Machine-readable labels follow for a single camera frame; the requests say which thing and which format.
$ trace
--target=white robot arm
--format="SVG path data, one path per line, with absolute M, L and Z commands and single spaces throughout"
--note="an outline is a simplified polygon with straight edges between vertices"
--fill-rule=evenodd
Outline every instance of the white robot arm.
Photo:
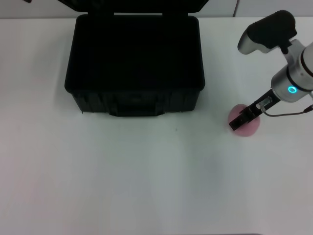
M 229 123 L 233 130 L 249 123 L 264 113 L 270 117 L 289 116 L 307 113 L 313 105 L 300 113 L 269 115 L 266 110 L 280 100 L 296 102 L 306 95 L 313 98 L 313 43 L 307 47 L 298 40 L 290 39 L 297 34 L 295 19 L 287 11 L 278 11 L 252 25 L 243 33 L 238 50 L 242 54 L 250 54 L 255 50 L 268 53 L 280 47 L 287 60 L 271 81 L 271 89 L 253 104 L 241 111 L 241 114 Z

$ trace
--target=pink object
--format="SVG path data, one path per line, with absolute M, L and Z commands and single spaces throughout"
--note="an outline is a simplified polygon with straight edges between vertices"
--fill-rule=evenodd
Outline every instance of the pink object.
M 228 115 L 228 123 L 230 123 L 232 120 L 238 117 L 240 111 L 243 110 L 245 107 L 247 106 L 244 104 L 237 104 L 234 108 L 232 108 Z M 260 123 L 261 123 L 260 117 L 257 117 L 255 120 L 252 120 L 251 122 L 239 127 L 237 130 L 234 131 L 234 133 L 238 136 L 244 137 L 252 136 L 259 128 Z

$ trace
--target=black cable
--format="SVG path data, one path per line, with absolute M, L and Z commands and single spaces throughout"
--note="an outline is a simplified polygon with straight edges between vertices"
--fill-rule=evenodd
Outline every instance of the black cable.
M 300 115 L 300 114 L 305 114 L 305 112 L 300 112 L 300 113 L 292 113 L 292 114 L 277 114 L 277 115 L 271 115 L 268 114 L 267 112 L 263 112 L 266 116 L 275 118 L 275 117 L 282 117 L 282 116 L 293 116 L 293 115 Z
M 236 6 L 235 6 L 235 10 L 234 10 L 234 14 L 233 14 L 233 17 L 236 17 L 237 10 L 238 10 L 238 6 L 239 6 L 239 2 L 240 2 L 240 0 L 237 0 L 237 2 L 236 2 Z
M 313 105 L 310 105 L 308 108 L 306 108 L 306 109 L 303 110 L 302 112 L 299 112 L 299 113 L 291 113 L 291 114 L 277 114 L 277 115 L 271 115 L 271 114 L 268 114 L 268 113 L 264 110 L 264 107 L 262 107 L 261 110 L 262 110 L 262 112 L 263 112 L 266 116 L 275 118 L 275 117 L 282 117 L 282 116 L 294 116 L 294 115 L 306 114 L 306 113 L 308 113 L 308 112 L 310 112 L 310 111 L 313 110 Z

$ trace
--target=white table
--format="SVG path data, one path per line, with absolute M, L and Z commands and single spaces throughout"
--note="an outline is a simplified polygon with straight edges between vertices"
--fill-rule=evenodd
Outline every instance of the white table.
M 64 89 L 75 19 L 0 20 L 0 234 L 313 233 L 313 114 L 262 116 L 250 138 L 226 123 L 269 90 L 283 55 L 237 51 L 258 18 L 199 20 L 196 110 L 151 118 L 79 111 Z M 296 20 L 308 45 L 313 18 Z

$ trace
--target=black case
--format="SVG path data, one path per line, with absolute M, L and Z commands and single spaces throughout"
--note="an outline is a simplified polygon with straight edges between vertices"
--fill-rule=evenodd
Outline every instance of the black case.
M 82 112 L 192 111 L 204 88 L 198 12 L 208 0 L 59 0 L 77 18 L 65 89 Z M 161 16 L 114 15 L 163 13 Z

